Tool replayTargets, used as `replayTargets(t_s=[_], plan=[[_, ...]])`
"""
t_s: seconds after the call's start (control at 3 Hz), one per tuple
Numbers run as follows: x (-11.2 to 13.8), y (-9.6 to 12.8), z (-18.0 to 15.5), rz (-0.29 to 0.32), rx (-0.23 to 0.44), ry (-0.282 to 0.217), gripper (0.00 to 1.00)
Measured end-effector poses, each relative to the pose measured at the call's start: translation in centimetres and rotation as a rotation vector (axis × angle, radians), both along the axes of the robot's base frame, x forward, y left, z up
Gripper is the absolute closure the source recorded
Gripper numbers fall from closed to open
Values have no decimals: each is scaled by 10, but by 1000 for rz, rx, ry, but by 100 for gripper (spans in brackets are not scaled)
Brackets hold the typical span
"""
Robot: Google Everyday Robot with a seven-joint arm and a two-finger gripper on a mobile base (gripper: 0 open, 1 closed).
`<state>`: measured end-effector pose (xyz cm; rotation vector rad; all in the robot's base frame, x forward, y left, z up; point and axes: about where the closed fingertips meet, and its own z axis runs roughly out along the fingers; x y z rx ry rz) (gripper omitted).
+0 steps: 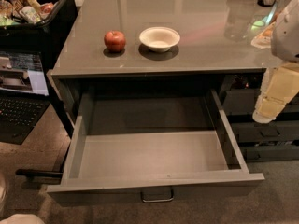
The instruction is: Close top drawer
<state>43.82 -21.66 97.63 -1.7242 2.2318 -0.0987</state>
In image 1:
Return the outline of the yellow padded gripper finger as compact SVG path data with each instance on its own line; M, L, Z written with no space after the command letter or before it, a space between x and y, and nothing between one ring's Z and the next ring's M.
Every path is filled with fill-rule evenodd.
M267 68L252 118L266 124L276 119L292 98L299 93L299 63L284 62Z

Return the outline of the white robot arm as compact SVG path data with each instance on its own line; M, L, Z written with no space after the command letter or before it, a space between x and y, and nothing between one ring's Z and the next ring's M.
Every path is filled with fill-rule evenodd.
M282 61L267 68L252 118L265 124L281 113L299 92L299 0L291 0L272 25L271 51Z

